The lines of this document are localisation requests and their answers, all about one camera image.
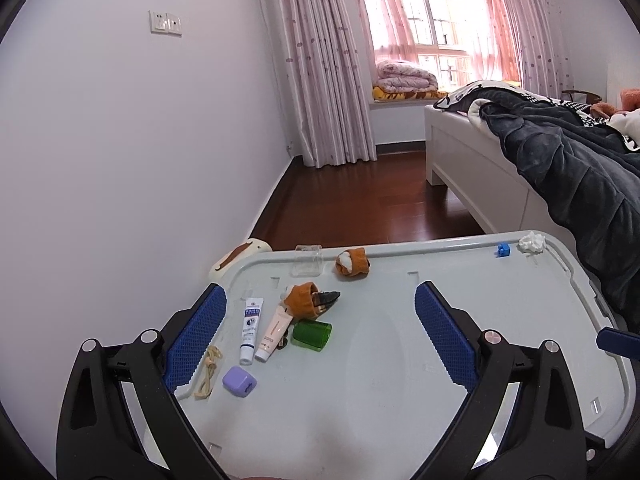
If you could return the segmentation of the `purple earbud case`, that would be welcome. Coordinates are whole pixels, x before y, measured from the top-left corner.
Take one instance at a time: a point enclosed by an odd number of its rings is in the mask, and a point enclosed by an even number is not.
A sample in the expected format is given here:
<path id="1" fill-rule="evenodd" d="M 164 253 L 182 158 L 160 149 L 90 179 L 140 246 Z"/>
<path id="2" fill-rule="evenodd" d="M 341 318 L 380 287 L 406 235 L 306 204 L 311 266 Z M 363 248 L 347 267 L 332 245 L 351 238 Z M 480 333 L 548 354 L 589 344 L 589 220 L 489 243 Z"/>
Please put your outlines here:
<path id="1" fill-rule="evenodd" d="M 224 374 L 222 385 L 234 396 L 246 398 L 257 386 L 257 379 L 244 368 L 235 365 Z"/>

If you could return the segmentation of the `crumpled white tissue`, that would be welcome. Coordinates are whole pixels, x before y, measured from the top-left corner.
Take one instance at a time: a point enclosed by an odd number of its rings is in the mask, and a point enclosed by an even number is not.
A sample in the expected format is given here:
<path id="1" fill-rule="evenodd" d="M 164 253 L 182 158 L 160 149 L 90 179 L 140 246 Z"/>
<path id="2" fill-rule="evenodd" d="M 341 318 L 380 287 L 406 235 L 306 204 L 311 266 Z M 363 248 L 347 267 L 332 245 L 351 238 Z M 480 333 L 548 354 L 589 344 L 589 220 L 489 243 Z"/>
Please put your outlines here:
<path id="1" fill-rule="evenodd" d="M 546 237 L 534 231 L 528 232 L 518 241 L 518 250 L 525 255 L 542 254 L 546 249 Z"/>

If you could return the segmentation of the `small blue cube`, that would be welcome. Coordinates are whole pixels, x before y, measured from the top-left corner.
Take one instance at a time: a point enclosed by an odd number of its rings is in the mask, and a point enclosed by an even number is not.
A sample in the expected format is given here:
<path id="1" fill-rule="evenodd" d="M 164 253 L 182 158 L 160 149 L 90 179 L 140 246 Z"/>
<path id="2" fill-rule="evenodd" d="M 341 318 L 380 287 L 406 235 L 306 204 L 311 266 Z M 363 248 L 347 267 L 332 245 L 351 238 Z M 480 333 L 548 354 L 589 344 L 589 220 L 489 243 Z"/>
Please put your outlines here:
<path id="1" fill-rule="evenodd" d="M 508 243 L 499 243 L 496 250 L 496 256 L 498 258 L 509 257 L 511 248 Z"/>

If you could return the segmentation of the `dark grey blanket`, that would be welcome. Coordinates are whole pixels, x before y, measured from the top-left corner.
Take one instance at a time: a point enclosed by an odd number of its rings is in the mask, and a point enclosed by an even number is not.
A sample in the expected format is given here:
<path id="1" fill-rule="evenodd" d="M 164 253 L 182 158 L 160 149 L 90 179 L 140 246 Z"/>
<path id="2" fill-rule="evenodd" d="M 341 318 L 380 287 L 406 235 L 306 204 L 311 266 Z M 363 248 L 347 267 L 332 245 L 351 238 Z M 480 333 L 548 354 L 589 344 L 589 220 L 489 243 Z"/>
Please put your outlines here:
<path id="1" fill-rule="evenodd" d="M 639 157 L 572 110 L 489 90 L 480 118 L 503 155 L 569 230 L 610 306 L 639 314 Z"/>

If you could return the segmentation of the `white blue ointment tube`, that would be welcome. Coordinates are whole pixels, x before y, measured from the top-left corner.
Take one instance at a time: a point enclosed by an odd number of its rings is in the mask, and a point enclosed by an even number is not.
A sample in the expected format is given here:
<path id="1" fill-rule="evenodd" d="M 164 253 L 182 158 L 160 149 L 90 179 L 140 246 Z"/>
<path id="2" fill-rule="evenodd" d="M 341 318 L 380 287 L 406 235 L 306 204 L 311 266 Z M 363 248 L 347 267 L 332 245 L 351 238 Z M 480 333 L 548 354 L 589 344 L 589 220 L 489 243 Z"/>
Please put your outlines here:
<path id="1" fill-rule="evenodd" d="M 239 364 L 242 366 L 249 366 L 253 363 L 263 305 L 264 300 L 262 298 L 250 297 L 245 300 L 239 354 Z"/>

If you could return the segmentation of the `pink cosmetic tube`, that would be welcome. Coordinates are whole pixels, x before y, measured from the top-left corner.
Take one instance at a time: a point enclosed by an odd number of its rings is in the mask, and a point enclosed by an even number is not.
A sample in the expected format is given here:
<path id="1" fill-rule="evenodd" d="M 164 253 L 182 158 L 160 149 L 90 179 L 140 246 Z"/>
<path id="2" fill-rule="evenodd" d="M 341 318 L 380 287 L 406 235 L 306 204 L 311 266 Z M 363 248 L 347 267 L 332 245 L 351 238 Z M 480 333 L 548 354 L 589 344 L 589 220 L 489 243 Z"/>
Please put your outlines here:
<path id="1" fill-rule="evenodd" d="M 277 349 L 278 344 L 282 340 L 288 326 L 292 322 L 292 315 L 288 313 L 285 307 L 277 306 L 274 315 L 265 330 L 262 340 L 254 353 L 254 359 L 259 362 L 267 362 L 273 351 Z"/>

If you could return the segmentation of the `white brown plush toy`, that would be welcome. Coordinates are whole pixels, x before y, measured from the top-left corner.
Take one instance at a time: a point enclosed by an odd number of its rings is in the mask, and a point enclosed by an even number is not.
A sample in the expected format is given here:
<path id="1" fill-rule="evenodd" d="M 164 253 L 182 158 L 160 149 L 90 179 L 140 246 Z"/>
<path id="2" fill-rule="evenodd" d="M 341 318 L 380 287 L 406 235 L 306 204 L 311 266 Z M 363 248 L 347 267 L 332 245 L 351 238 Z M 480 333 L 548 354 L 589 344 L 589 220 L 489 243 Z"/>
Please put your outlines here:
<path id="1" fill-rule="evenodd" d="M 243 243 L 230 250 L 227 255 L 224 255 L 212 265 L 208 272 L 209 281 L 220 284 L 224 274 L 226 274 L 235 263 L 257 254 L 263 254 L 264 252 L 272 252 L 272 247 L 267 242 L 259 238 L 247 238 Z"/>

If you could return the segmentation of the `black hair clip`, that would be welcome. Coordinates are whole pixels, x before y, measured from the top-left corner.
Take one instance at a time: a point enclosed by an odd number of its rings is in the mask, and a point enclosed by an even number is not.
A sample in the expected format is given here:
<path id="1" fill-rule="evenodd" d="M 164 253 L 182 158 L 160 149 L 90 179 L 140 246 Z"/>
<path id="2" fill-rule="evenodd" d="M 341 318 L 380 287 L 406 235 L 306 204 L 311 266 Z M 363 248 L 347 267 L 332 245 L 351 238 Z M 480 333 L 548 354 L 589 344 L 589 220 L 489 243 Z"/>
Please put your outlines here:
<path id="1" fill-rule="evenodd" d="M 340 292 L 313 292 L 311 294 L 314 315 L 320 316 L 331 309 L 341 297 Z"/>

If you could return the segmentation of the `clear plastic box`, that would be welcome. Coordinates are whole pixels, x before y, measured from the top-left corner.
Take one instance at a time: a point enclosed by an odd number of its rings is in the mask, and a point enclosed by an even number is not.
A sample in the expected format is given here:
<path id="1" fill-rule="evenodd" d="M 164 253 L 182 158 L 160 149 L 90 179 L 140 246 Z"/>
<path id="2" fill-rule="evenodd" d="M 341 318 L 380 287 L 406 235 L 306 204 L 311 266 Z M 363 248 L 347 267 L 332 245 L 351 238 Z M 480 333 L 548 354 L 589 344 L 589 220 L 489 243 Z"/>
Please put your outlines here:
<path id="1" fill-rule="evenodd" d="M 316 278 L 322 273 L 321 245 L 297 245 L 291 269 L 293 278 Z"/>

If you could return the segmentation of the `pink right curtain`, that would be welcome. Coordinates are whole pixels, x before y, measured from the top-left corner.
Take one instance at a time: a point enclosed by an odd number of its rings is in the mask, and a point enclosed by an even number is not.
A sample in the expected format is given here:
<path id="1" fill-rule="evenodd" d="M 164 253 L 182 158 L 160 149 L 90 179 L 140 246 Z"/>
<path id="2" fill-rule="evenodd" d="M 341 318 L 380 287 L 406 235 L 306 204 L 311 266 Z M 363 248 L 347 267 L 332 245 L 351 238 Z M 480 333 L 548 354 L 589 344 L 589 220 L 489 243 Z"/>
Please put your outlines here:
<path id="1" fill-rule="evenodd" d="M 521 86 L 559 99 L 573 87 L 558 0 L 502 0 L 518 55 Z"/>

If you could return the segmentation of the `pink curtain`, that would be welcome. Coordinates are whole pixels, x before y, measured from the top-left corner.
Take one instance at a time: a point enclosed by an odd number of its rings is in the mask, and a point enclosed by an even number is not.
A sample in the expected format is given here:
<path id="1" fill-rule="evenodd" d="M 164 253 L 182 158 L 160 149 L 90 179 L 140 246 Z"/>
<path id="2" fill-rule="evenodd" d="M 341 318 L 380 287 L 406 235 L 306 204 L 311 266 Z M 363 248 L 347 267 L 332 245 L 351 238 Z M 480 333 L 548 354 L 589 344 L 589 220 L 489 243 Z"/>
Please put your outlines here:
<path id="1" fill-rule="evenodd" d="M 344 0 L 274 0 L 294 131 L 307 166 L 373 162 L 376 149 Z"/>
<path id="2" fill-rule="evenodd" d="M 518 55 L 521 86 L 559 99 L 573 87 L 558 0 L 502 0 Z"/>

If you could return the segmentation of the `folded pink quilt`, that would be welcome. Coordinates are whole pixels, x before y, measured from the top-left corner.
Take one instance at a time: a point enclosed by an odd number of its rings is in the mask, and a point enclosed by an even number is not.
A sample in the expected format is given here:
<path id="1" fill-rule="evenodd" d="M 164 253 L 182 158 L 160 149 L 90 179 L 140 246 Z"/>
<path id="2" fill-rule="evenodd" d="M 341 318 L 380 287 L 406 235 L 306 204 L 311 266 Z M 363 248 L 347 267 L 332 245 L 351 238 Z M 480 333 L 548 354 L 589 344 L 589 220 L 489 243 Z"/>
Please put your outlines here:
<path id="1" fill-rule="evenodd" d="M 376 63 L 375 102 L 438 100 L 447 95 L 439 89 L 437 78 L 416 64 L 401 60 Z"/>

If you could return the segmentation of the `pink left curtain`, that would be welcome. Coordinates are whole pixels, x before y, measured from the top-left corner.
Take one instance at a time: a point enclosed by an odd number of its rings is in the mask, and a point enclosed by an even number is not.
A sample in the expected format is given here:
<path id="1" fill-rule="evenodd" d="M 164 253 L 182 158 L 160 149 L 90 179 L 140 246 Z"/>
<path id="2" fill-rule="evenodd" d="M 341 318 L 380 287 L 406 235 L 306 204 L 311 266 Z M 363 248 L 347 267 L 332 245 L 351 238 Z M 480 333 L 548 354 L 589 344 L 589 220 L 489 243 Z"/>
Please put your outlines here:
<path id="1" fill-rule="evenodd" d="M 307 166 L 373 162 L 376 149 L 344 0 L 274 0 L 294 131 Z"/>

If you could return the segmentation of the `window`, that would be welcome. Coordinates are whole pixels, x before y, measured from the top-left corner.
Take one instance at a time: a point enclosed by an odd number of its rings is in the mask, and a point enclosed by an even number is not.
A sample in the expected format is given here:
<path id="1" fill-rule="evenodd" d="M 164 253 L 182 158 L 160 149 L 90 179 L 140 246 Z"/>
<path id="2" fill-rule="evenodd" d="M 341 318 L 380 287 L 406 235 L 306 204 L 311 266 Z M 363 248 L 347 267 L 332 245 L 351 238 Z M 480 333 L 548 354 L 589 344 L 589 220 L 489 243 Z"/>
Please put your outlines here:
<path id="1" fill-rule="evenodd" d="M 442 90 L 479 79 L 521 81 L 504 0 L 360 0 L 375 66 L 407 62 Z"/>

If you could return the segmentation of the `white bed frame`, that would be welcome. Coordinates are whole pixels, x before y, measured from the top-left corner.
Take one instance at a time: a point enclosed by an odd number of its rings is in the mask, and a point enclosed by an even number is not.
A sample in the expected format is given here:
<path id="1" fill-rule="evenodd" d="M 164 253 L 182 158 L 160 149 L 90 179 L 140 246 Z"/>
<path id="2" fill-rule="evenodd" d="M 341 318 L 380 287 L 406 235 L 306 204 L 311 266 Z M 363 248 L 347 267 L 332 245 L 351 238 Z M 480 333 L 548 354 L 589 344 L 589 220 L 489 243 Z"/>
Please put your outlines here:
<path id="1" fill-rule="evenodd" d="M 555 224 L 547 204 L 503 156 L 499 140 L 466 116 L 424 108 L 426 180 L 450 188 L 487 234 L 544 232 L 576 249 L 567 229 Z"/>

